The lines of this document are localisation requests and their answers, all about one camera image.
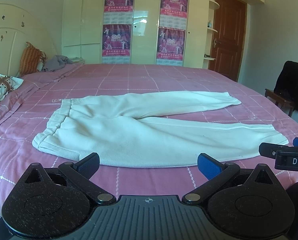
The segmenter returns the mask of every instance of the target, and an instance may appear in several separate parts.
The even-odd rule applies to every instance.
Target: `metal screw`
[[[108,193],[103,193],[103,194],[100,194],[98,195],[97,197],[100,201],[102,202],[106,202],[106,201],[110,201],[113,199],[113,195],[111,194],[108,194]]]
[[[190,193],[185,195],[185,199],[188,201],[198,201],[200,196],[198,194]]]

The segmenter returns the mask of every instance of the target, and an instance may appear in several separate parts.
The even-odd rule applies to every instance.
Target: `wooden door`
[[[238,0],[216,0],[220,9],[215,11],[209,64],[214,70],[234,81],[238,80],[245,33],[246,4]]]

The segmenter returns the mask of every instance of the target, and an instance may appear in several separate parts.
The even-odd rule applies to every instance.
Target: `door frame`
[[[244,55],[244,43],[245,43],[245,35],[246,35],[246,28],[247,28],[247,17],[248,17],[248,4],[242,0],[237,0],[243,4],[245,4],[245,16],[244,16],[244,31],[243,31],[243,42],[242,42],[242,51],[241,51],[241,59],[240,59],[240,63],[239,63],[239,68],[238,68],[238,75],[236,77],[236,82],[238,82],[238,79],[239,79],[239,75],[240,75],[240,70],[241,70],[241,63],[242,63],[242,58],[243,58],[243,55]],[[212,49],[213,49],[213,41],[214,41],[214,34],[212,34],[212,39],[211,39],[211,45],[210,45],[210,55],[211,55],[211,52],[212,52]]]

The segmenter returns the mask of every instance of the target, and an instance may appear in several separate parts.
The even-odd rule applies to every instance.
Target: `white headboard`
[[[52,39],[35,17],[15,5],[0,3],[0,74],[18,73],[26,41],[48,58],[56,54]]]

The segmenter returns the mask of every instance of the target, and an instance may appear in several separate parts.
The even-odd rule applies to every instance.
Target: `gray cloth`
[[[55,55],[52,59],[47,60],[41,71],[55,71],[62,69],[65,64],[73,64],[73,62],[66,56]]]

